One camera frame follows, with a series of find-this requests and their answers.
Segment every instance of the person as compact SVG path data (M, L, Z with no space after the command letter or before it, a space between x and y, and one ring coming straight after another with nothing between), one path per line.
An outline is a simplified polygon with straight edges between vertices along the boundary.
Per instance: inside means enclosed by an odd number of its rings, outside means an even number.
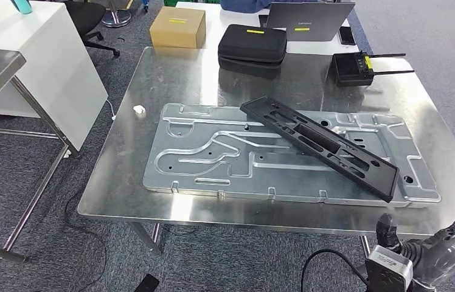
M222 9L233 12L256 13L269 6L273 0L220 0Z

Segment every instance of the black plastic tray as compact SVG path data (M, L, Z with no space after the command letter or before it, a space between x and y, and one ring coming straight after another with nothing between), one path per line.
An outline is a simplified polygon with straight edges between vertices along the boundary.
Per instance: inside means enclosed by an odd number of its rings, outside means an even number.
M240 109L383 201L392 200L398 167L328 130L327 124L321 125L270 97L246 102Z

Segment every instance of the teal bottle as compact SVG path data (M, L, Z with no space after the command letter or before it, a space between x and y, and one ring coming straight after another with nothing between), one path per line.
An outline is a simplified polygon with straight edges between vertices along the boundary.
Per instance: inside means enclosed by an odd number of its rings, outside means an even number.
M13 5L21 14L32 12L32 6L30 6L29 0L11 0L11 2L13 2Z

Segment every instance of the white cable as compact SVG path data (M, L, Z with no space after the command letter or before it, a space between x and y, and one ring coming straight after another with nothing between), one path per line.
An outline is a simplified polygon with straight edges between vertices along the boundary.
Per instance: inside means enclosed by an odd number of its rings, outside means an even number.
M111 114L113 115L113 117L111 117L112 120L114 120L114 118L116 117L116 114L114 113L114 110L113 110L113 104L111 104L110 100L106 99L106 101L109 103L109 106L111 107Z

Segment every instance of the aluminum plate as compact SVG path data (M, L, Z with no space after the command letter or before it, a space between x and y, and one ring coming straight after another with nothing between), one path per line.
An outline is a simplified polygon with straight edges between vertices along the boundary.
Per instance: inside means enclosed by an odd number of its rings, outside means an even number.
M143 184L158 192L306 203L423 207L440 201L402 118L300 112L395 164L401 179L394 199L378 199L230 106L166 104Z

